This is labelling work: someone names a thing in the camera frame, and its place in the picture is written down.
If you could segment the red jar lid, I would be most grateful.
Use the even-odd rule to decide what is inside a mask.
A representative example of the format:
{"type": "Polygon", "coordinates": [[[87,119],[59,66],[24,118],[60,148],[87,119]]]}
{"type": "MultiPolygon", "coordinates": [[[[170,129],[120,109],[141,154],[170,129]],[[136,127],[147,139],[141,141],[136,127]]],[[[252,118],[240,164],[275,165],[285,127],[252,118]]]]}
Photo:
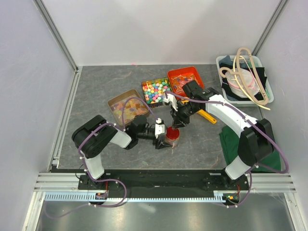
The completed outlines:
{"type": "Polygon", "coordinates": [[[176,140],[180,136],[179,129],[173,129],[173,127],[167,128],[166,137],[171,140],[176,140]]]}

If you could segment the clear glass jar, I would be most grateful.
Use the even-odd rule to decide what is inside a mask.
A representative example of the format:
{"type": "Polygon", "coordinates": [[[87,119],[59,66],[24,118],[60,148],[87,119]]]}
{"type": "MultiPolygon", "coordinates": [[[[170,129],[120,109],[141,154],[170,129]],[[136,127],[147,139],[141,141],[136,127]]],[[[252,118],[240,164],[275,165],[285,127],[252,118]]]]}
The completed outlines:
{"type": "Polygon", "coordinates": [[[180,139],[179,137],[177,137],[176,139],[171,139],[168,136],[166,136],[165,142],[169,144],[172,148],[174,148],[177,146],[179,139],[180,139]]]}

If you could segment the yellow plastic scoop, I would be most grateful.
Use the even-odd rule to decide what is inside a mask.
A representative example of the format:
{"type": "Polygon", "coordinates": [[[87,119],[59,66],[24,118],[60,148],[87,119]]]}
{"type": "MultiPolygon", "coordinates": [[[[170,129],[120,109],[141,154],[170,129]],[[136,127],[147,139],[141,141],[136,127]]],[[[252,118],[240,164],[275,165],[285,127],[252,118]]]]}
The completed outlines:
{"type": "MultiPolygon", "coordinates": [[[[188,100],[178,100],[177,103],[195,103],[188,100]]],[[[199,115],[201,115],[203,118],[208,120],[210,123],[215,124],[217,122],[216,119],[214,119],[213,116],[211,116],[208,112],[205,111],[205,107],[201,106],[200,104],[200,110],[197,112],[199,115]]]]}

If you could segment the brown tin of popsicle candies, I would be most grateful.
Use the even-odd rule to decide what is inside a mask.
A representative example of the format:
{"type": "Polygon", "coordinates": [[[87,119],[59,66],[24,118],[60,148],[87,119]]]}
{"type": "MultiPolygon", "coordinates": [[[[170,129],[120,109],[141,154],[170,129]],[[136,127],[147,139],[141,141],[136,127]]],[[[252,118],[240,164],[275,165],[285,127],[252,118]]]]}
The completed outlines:
{"type": "Polygon", "coordinates": [[[108,106],[116,119],[119,126],[123,126],[122,123],[122,108],[124,108],[124,123],[129,125],[131,121],[138,115],[149,115],[148,108],[137,99],[130,99],[126,105],[125,102],[131,97],[141,98],[135,89],[128,90],[108,101],[108,106]]]}

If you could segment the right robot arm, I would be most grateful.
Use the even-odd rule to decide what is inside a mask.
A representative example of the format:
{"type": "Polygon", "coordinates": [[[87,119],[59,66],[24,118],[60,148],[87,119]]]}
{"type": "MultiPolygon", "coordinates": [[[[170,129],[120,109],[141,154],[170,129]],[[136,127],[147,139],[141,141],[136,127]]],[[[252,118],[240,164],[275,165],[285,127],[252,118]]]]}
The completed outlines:
{"type": "Polygon", "coordinates": [[[182,128],[189,124],[190,117],[200,110],[214,115],[224,122],[239,138],[237,156],[224,168],[220,177],[221,186],[232,189],[238,178],[275,150],[271,123],[258,120],[228,103],[213,88],[203,89],[195,80],[183,86],[185,97],[173,92],[164,93],[164,103],[171,104],[172,127],[182,128]]]}

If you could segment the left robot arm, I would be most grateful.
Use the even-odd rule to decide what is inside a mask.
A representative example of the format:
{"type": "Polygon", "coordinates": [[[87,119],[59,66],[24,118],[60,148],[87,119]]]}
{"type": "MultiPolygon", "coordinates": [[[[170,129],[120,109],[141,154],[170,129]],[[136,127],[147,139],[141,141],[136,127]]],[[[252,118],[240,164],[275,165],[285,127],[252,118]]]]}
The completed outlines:
{"type": "Polygon", "coordinates": [[[137,115],[128,127],[120,128],[97,115],[73,132],[72,141],[85,166],[89,184],[95,189],[101,189],[106,182],[101,153],[108,144],[130,150],[143,139],[151,140],[156,149],[163,149],[172,146],[166,141],[166,134],[166,126],[160,118],[151,127],[146,116],[137,115]]]}

